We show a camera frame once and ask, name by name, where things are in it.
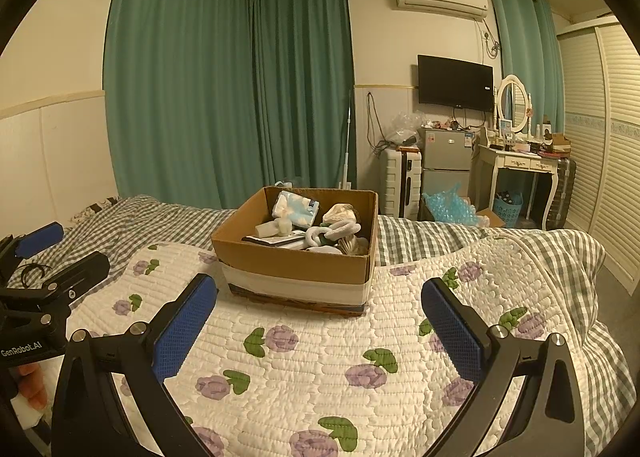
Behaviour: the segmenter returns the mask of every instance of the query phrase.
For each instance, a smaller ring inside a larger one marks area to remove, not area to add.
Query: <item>checkered bedsheet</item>
[[[66,232],[37,258],[57,270],[100,251],[111,262],[109,276],[92,293],[116,280],[132,255],[148,244],[185,243],[212,249],[210,234],[232,210],[202,210],[164,204],[148,196],[124,199]],[[597,321],[594,287],[604,248],[579,231],[497,230],[380,216],[379,265],[446,255],[489,235],[513,235],[527,244],[561,291],[588,359],[590,409],[584,413],[585,455],[595,456],[611,439],[636,400],[625,358],[606,326]],[[19,284],[16,272],[12,285]]]

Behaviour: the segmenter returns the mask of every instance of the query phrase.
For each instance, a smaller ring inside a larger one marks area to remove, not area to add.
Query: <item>white vanity table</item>
[[[482,183],[482,164],[487,163],[494,166],[493,176],[491,179],[491,193],[489,193],[489,206],[490,210],[494,207],[495,185],[498,180],[498,170],[501,168],[511,170],[521,170],[533,172],[533,185],[531,186],[531,195],[529,198],[529,206],[527,207],[527,218],[529,218],[531,212],[531,203],[533,202],[533,195],[538,183],[538,174],[550,173],[551,174],[551,191],[546,201],[545,214],[542,216],[542,229],[546,231],[546,217],[549,214],[551,203],[556,195],[556,188],[558,188],[558,160],[549,159],[546,157],[540,157],[539,155],[507,152],[503,150],[494,150],[484,145],[477,147],[478,151],[478,165],[476,166],[476,207],[480,202],[481,197],[481,183]]]

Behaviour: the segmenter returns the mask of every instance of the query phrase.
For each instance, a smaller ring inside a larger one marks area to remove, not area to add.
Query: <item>screw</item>
[[[82,340],[84,340],[85,336],[86,331],[84,329],[78,329],[71,335],[71,339],[75,342],[81,342]]]
[[[491,334],[500,339],[506,338],[509,334],[509,331],[502,325],[493,325],[489,330]]]
[[[562,345],[564,345],[564,336],[562,336],[562,334],[554,332],[553,334],[551,334],[551,341],[554,342],[558,347],[561,347]]]
[[[144,322],[135,322],[132,326],[129,327],[129,332],[131,334],[135,334],[136,336],[138,334],[142,334],[144,331],[146,331],[146,323]]]

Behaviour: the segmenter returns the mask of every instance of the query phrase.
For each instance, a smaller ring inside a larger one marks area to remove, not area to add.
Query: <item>green leaf pattern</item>
[[[352,452],[358,445],[358,429],[345,417],[322,417],[318,424],[327,430],[331,430],[329,437],[340,444],[345,452]]]
[[[526,315],[527,312],[529,312],[529,310],[526,307],[516,307],[515,309],[511,309],[509,312],[500,316],[498,324],[509,330],[514,329],[518,326],[518,323],[520,323],[520,318]]]
[[[146,266],[145,275],[151,273],[151,271],[155,271],[160,265],[160,261],[158,259],[152,259],[149,261],[149,265]]]
[[[442,281],[446,284],[450,289],[457,289],[460,286],[460,282],[458,281],[458,276],[456,267],[451,267],[447,269],[445,274],[442,275]]]
[[[431,334],[433,332],[433,326],[431,322],[425,318],[422,320],[420,327],[418,327],[418,336],[426,336],[427,334]]]
[[[389,374],[395,374],[398,371],[396,357],[389,349],[369,349],[362,356],[369,361],[373,361],[375,366],[382,367]]]
[[[135,312],[142,305],[142,296],[140,294],[132,294],[129,296],[129,301],[131,302],[131,310]]]
[[[255,328],[251,334],[249,334],[245,339],[244,350],[246,350],[252,356],[256,358],[263,358],[265,355],[264,348],[264,327]]]
[[[246,392],[251,383],[251,377],[242,372],[226,370],[222,372],[222,375],[228,377],[227,382],[234,389],[236,395]]]

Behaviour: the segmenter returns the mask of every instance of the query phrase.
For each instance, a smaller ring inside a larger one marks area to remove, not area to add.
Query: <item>blue gripper pad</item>
[[[482,348],[462,318],[437,288],[435,279],[422,286],[422,310],[463,379],[482,380]]]
[[[213,278],[203,278],[156,341],[152,369],[160,383],[180,370],[216,304],[217,295]]]
[[[15,248],[15,256],[21,259],[30,259],[47,247],[55,246],[62,240],[64,234],[62,226],[57,222],[52,222],[22,237]]]

